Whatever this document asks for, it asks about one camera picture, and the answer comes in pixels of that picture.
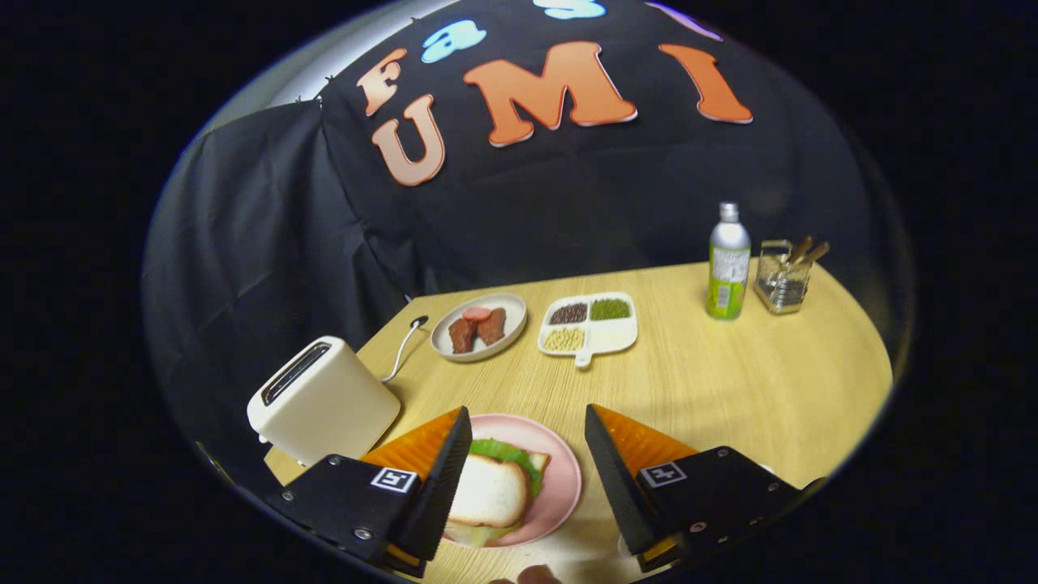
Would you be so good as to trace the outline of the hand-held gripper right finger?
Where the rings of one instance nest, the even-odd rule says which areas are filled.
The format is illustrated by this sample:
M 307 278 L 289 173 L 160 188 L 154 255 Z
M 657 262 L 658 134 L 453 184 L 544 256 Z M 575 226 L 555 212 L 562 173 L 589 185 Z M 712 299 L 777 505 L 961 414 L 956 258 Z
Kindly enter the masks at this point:
M 696 450 L 600 404 L 585 441 L 620 536 L 648 573 L 700 565 L 811 495 L 731 446 Z

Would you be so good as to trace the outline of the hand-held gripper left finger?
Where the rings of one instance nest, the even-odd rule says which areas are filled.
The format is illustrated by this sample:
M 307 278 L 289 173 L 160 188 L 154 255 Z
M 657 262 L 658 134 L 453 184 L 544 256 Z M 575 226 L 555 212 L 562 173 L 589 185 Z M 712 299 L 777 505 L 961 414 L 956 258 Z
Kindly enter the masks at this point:
M 361 458 L 320 458 L 285 486 L 271 486 L 266 504 L 348 562 L 420 579 L 444 535 L 471 441 L 470 412 L 459 406 Z

